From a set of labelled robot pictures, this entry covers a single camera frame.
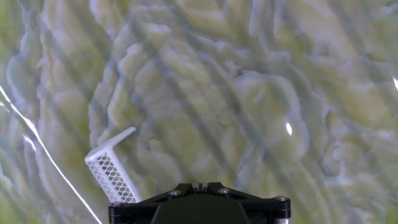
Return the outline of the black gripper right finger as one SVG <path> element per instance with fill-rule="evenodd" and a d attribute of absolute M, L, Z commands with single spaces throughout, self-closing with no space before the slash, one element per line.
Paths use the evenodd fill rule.
<path fill-rule="evenodd" d="M 291 199 L 277 195 L 261 198 L 223 185 L 220 182 L 199 183 L 198 193 L 210 195 L 202 205 L 210 211 L 211 221 L 218 223 L 290 223 Z"/>

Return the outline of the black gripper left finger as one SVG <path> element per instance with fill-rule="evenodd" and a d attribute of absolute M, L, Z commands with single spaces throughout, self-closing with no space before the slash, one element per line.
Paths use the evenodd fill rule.
<path fill-rule="evenodd" d="M 174 189 L 137 203 L 114 202 L 108 207 L 109 224 L 150 223 L 165 202 L 198 193 L 199 184 L 178 184 Z"/>

